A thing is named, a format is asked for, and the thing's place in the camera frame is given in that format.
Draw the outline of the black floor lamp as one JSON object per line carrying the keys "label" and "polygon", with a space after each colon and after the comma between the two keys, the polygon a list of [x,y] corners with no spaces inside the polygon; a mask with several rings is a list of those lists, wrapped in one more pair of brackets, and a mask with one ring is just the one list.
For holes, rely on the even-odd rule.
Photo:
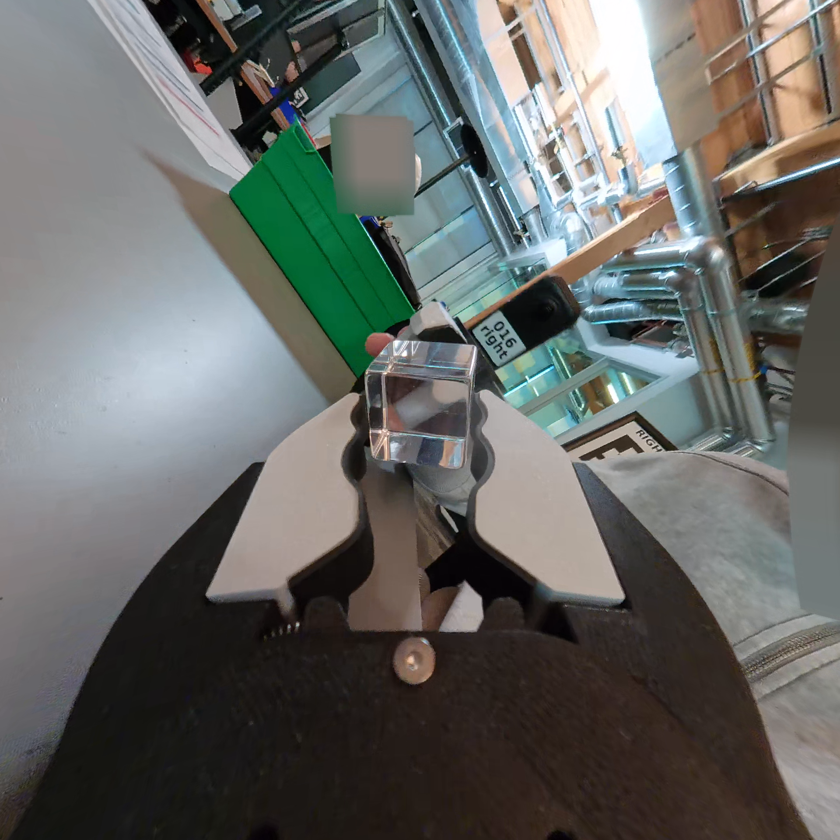
{"label": "black floor lamp", "polygon": [[443,170],[422,183],[416,189],[415,197],[419,197],[424,194],[426,191],[445,179],[445,177],[449,174],[455,172],[458,168],[464,165],[467,165],[479,179],[487,178],[490,167],[487,159],[487,153],[485,152],[478,132],[470,125],[464,123],[460,126],[459,138],[464,149],[464,154],[458,157]]}

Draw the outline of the metal air duct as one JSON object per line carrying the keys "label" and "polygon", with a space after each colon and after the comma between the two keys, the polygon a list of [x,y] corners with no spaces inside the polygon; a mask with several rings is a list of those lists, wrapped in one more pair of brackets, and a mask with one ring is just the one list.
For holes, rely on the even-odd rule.
{"label": "metal air duct", "polygon": [[668,292],[668,298],[593,304],[581,311],[581,318],[608,324],[665,320],[667,311],[677,314],[698,365],[712,426],[689,449],[756,458],[776,442],[770,392],[755,356],[750,305],[737,288],[700,146],[680,152],[663,168],[682,238],[624,251],[603,268],[616,281],[615,292],[641,291],[633,278],[658,275],[656,290]]}
{"label": "metal air duct", "polygon": [[480,38],[475,5],[416,1],[415,6],[461,116],[477,132],[488,159],[486,178],[467,176],[468,188],[478,196],[476,211],[497,252],[512,255],[528,235],[520,222],[538,200],[524,164],[526,149],[518,122]]}

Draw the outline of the clear acrylic cube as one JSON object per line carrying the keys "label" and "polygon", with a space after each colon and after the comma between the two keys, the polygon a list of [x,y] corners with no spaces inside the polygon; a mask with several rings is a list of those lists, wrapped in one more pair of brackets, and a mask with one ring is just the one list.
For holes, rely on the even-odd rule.
{"label": "clear acrylic cube", "polygon": [[383,464],[462,469],[478,352],[468,343],[396,339],[364,375],[371,456]]}

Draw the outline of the green plastic bin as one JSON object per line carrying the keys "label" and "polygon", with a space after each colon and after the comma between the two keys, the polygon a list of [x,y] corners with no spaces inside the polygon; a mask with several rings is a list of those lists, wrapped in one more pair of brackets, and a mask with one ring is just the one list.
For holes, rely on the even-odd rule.
{"label": "green plastic bin", "polygon": [[229,192],[237,210],[355,376],[364,349],[414,312],[361,220],[337,208],[333,175],[294,122]]}

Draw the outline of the large black framed marker sign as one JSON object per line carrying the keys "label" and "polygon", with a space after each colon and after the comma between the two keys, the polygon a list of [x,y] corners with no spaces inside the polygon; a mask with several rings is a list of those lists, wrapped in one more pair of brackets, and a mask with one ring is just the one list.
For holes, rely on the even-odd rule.
{"label": "large black framed marker sign", "polygon": [[640,413],[630,413],[567,444],[563,449],[579,461],[674,452],[678,448]]}

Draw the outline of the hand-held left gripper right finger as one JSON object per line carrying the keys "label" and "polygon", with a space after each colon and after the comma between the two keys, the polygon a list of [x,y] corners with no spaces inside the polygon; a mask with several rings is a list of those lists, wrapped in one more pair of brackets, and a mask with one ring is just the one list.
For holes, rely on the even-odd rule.
{"label": "hand-held left gripper right finger", "polygon": [[472,408],[466,580],[485,618],[499,601],[534,629],[621,615],[625,590],[571,457],[491,392]]}

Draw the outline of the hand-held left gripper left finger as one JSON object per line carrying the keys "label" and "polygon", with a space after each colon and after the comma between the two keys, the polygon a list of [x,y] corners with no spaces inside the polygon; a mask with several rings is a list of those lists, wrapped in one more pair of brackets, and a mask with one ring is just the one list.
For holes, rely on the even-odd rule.
{"label": "hand-held left gripper left finger", "polygon": [[330,597],[346,609],[374,568],[361,479],[366,414],[351,393],[268,457],[206,590],[214,603],[273,602],[283,620]]}

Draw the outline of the wooden support post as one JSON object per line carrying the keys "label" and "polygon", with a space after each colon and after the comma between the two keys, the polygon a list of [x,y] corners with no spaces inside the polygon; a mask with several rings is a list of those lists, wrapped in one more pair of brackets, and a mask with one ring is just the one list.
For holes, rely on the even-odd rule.
{"label": "wooden support post", "polygon": [[534,287],[544,278],[561,279],[568,286],[577,282],[604,265],[609,259],[633,249],[644,239],[675,221],[676,213],[671,198],[665,193],[607,232],[597,236],[572,255],[537,275],[524,286],[517,288],[473,318],[466,320],[464,322],[465,327],[467,329],[475,328],[497,310]]}

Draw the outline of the printed paper sheet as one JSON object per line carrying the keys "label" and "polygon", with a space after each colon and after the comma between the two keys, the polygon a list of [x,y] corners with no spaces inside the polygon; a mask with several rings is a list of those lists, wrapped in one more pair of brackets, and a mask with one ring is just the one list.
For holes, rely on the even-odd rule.
{"label": "printed paper sheet", "polygon": [[219,122],[146,6],[137,1],[88,4],[204,161],[240,181],[251,168],[248,157]]}

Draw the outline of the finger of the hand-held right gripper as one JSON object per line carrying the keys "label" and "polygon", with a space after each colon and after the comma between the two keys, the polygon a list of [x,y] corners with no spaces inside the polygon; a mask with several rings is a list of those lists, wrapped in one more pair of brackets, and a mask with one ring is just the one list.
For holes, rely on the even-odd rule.
{"label": "finger of the hand-held right gripper", "polygon": [[431,301],[418,309],[410,318],[410,337],[429,343],[462,343],[463,333],[439,301]]}
{"label": "finger of the hand-held right gripper", "polygon": [[413,465],[413,486],[435,505],[465,517],[475,479],[467,465],[458,469]]}

